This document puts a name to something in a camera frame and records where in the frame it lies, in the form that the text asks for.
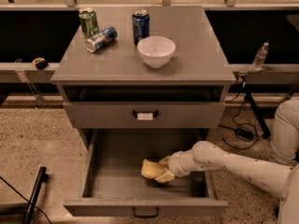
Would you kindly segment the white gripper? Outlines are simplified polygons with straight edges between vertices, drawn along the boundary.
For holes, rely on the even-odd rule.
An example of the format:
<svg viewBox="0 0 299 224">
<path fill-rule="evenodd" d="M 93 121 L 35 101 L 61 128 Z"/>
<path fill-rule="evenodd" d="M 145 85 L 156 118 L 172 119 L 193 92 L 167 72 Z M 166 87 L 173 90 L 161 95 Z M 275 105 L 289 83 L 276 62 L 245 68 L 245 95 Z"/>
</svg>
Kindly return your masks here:
<svg viewBox="0 0 299 224">
<path fill-rule="evenodd" d="M 157 171 L 155 180 L 159 183 L 172 181 L 175 176 L 183 177 L 189 175 L 193 171 L 194 162 L 192 151 L 178 151 L 171 156 L 166 156 L 158 161 L 163 166 L 168 166 L 168 169 Z"/>
</svg>

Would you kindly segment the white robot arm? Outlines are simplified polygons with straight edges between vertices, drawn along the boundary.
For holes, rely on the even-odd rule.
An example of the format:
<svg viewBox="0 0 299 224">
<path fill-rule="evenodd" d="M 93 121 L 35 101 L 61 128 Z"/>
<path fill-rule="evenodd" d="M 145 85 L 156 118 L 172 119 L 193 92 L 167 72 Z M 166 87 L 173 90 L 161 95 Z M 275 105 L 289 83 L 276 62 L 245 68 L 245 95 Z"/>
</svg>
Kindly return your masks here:
<svg viewBox="0 0 299 224">
<path fill-rule="evenodd" d="M 224 169 L 280 198 L 278 224 L 299 224 L 299 165 L 286 166 L 233 154 L 209 143 L 197 142 L 160 161 L 163 169 L 155 177 L 167 182 L 192 172 Z"/>
</svg>

